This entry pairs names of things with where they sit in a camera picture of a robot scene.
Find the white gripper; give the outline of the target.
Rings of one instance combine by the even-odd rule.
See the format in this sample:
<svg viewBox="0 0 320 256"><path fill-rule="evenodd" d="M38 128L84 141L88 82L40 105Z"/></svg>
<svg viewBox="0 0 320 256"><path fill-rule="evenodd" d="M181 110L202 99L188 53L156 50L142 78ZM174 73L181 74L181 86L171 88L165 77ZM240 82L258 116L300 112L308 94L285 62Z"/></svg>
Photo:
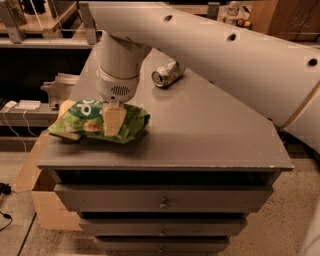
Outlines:
<svg viewBox="0 0 320 256"><path fill-rule="evenodd" d="M127 114L122 103L135 96L140 76L131 79L115 78L101 67L97 69L96 74L97 92L102 100L109 102L103 104L104 135L117 136Z"/></svg>

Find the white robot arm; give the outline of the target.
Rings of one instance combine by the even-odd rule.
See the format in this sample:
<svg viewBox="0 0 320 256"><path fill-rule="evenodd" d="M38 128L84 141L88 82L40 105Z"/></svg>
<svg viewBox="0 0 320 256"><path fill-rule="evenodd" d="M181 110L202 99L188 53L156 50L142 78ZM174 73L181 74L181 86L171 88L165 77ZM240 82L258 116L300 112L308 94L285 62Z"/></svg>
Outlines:
<svg viewBox="0 0 320 256"><path fill-rule="evenodd" d="M126 102L157 49L320 152L320 51L178 11L162 2L87 1L102 32L100 97Z"/></svg>

